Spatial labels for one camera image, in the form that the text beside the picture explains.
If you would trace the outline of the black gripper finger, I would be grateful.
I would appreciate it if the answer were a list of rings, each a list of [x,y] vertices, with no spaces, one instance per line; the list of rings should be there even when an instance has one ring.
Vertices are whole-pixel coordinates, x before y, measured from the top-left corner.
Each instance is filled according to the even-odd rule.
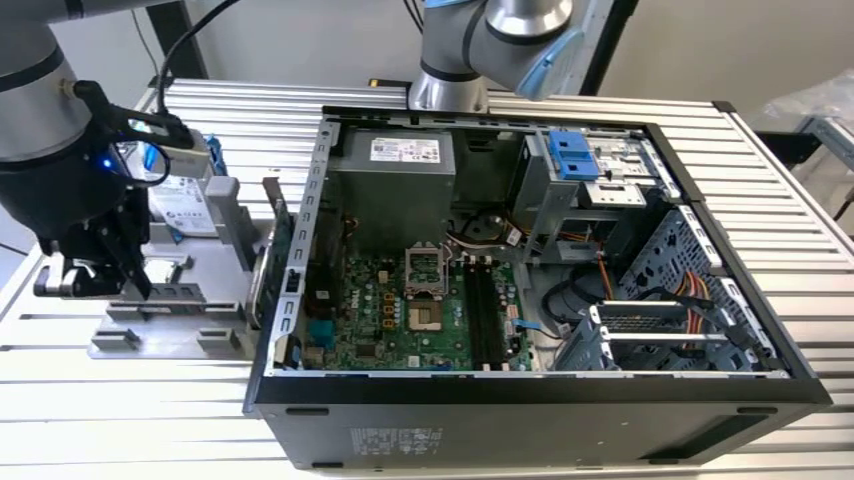
[[[150,279],[144,272],[142,227],[128,219],[95,219],[92,229],[107,265],[120,273],[124,283],[132,286],[134,298],[147,300]]]

